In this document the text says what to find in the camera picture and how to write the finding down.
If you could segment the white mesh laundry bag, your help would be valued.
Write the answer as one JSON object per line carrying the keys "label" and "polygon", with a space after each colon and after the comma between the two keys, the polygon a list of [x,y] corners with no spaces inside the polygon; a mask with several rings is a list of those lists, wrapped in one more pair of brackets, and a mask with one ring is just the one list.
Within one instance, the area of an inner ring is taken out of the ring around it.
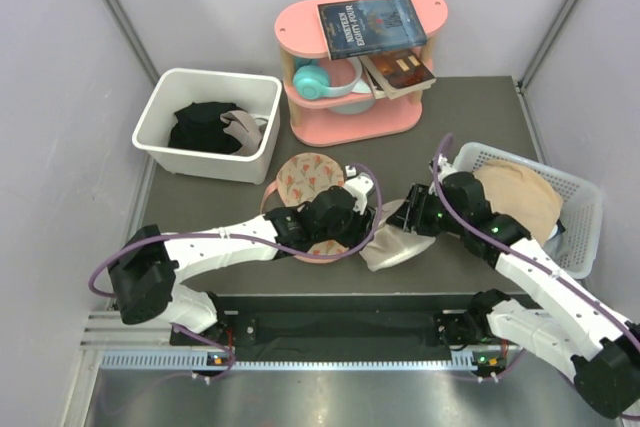
{"label": "white mesh laundry bag", "polygon": [[435,237],[419,236],[392,226],[389,218],[404,203],[397,199],[381,207],[381,216],[373,239],[359,252],[372,272],[397,266],[431,247]]}

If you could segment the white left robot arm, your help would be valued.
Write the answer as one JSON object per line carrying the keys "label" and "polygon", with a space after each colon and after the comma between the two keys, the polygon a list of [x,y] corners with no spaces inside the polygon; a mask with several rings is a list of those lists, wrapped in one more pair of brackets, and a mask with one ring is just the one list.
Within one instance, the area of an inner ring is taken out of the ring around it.
{"label": "white left robot arm", "polygon": [[183,234],[163,234],[155,225],[141,228],[107,264],[121,321],[162,320],[205,343],[220,341],[227,321],[214,295],[187,287],[186,280],[247,262],[288,256],[322,260],[324,254],[313,249],[323,242],[357,251],[373,232],[375,211],[368,197],[375,188],[372,177],[360,173],[310,201],[233,226]]}

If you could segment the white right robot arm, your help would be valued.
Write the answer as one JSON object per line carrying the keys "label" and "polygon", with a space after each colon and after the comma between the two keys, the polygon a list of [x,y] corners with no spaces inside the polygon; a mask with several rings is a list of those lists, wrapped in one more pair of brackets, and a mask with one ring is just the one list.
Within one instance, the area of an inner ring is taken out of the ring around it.
{"label": "white right robot arm", "polygon": [[536,304],[523,307],[491,290],[468,307],[476,341],[514,342],[571,379],[583,400],[615,419],[639,400],[639,326],[598,301],[546,255],[513,217],[493,212],[479,180],[456,172],[415,184],[388,223],[426,237],[443,233],[517,284]]}

